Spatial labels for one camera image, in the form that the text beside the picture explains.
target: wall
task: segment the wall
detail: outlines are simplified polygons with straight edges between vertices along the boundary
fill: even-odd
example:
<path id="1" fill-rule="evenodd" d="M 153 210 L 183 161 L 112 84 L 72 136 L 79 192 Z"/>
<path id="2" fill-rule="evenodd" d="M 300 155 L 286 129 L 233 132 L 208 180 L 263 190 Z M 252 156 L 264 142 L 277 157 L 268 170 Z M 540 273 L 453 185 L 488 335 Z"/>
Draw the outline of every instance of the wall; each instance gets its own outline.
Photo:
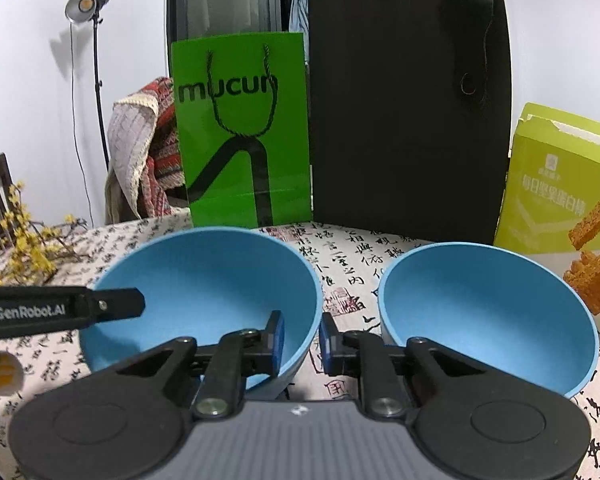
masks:
<path id="1" fill-rule="evenodd" d="M 600 0 L 505 0 L 515 126 L 526 102 L 600 121 Z"/>
<path id="2" fill-rule="evenodd" d="M 0 0 L 0 152 L 36 218 L 89 219 L 72 133 L 67 0 Z M 166 74 L 164 0 L 111 0 L 98 30 L 105 128 L 112 102 Z M 91 25 L 74 26 L 77 145 L 96 225 L 106 168 L 93 91 Z"/>
<path id="3" fill-rule="evenodd" d="M 37 218 L 88 218 L 72 136 L 67 0 L 0 0 L 0 152 L 27 183 Z M 512 126 L 527 101 L 600 121 L 600 0 L 506 0 Z M 105 126 L 112 102 L 166 73 L 164 0 L 111 0 L 102 12 Z M 106 179 L 93 92 L 90 26 L 74 30 L 76 126 L 96 224 Z"/>

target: gray ribbed surface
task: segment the gray ribbed surface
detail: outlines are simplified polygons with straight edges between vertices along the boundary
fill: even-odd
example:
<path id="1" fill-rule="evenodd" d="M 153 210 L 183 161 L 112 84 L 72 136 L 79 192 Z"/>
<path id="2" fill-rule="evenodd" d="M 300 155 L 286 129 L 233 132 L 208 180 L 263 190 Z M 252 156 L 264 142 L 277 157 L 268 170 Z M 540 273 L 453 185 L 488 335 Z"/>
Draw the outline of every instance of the gray ribbed surface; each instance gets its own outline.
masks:
<path id="1" fill-rule="evenodd" d="M 151 480 L 449 480 L 404 427 L 353 402 L 248 402 L 232 420 L 200 424 Z"/>

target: black rope handle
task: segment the black rope handle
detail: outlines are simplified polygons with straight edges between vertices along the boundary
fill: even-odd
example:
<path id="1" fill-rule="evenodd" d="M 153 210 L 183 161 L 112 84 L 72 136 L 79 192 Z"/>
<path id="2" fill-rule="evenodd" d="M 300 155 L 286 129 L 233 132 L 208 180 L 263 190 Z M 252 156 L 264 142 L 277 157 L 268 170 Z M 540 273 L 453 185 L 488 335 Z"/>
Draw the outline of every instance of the black rope handle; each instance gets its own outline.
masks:
<path id="1" fill-rule="evenodd" d="M 276 114 L 276 105 L 278 104 L 278 83 L 277 83 L 277 80 L 273 79 L 273 76 L 271 75 L 271 70 L 269 68 L 269 45 L 267 45 L 267 44 L 264 45 L 263 65 L 264 65 L 264 73 L 266 74 L 267 81 L 269 81 L 269 84 L 271 85 L 271 93 L 272 93 L 271 110 L 269 111 L 269 120 L 267 121 L 266 126 L 262 130 L 260 130 L 257 134 L 242 134 L 240 132 L 236 132 L 235 130 L 232 130 L 226 124 L 224 124 L 224 121 L 220 117 L 220 111 L 218 110 L 218 101 L 216 100 L 216 96 L 214 95 L 213 78 L 211 75 L 211 65 L 213 63 L 213 60 L 214 60 L 214 53 L 209 50 L 206 53 L 207 90 L 209 92 L 209 97 L 211 97 L 211 103 L 214 106 L 214 115 L 216 117 L 216 122 L 218 123 L 218 126 L 220 126 L 227 133 L 229 133 L 233 136 L 236 136 L 236 137 L 261 137 L 264 134 L 266 134 L 270 130 L 271 125 L 273 124 L 273 117 Z"/>

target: blue bowl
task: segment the blue bowl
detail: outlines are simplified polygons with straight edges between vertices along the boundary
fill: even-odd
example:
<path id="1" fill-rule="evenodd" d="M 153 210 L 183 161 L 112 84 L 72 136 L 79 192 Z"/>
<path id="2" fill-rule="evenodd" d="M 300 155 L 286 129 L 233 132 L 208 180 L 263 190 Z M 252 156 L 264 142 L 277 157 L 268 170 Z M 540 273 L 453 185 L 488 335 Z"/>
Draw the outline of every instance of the blue bowl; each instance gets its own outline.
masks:
<path id="1" fill-rule="evenodd" d="M 195 228 L 153 240 L 114 264 L 94 288 L 124 287 L 144 294 L 144 314 L 80 332 L 92 372 L 176 337 L 209 345 L 228 332 L 262 329 L 271 311 L 280 310 L 280 373 L 248 379 L 255 399 L 274 399 L 288 386 L 322 314 L 322 289 L 311 265 L 284 242 L 239 228 Z"/>
<path id="2" fill-rule="evenodd" d="M 429 338 L 566 397 L 589 381 L 598 331 L 558 276 L 503 249 L 443 243 L 395 260 L 378 291 L 382 336 Z"/>

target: studio light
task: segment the studio light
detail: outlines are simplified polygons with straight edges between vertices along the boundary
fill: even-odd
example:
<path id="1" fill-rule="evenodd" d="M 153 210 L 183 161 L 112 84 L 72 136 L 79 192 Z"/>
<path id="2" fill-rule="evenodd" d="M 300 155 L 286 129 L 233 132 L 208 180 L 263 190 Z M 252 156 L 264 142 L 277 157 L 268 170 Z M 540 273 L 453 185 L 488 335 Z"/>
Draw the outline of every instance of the studio light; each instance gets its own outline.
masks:
<path id="1" fill-rule="evenodd" d="M 107 137 L 102 120 L 102 102 L 100 100 L 100 88 L 102 81 L 98 76 L 98 25 L 102 22 L 100 9 L 109 0 L 69 0 L 64 8 L 64 15 L 71 23 L 85 23 L 93 21 L 93 71 L 95 76 L 96 105 L 98 107 L 98 122 L 100 124 L 100 139 L 102 140 L 102 151 L 104 160 L 109 169 L 109 152 L 107 151 Z"/>

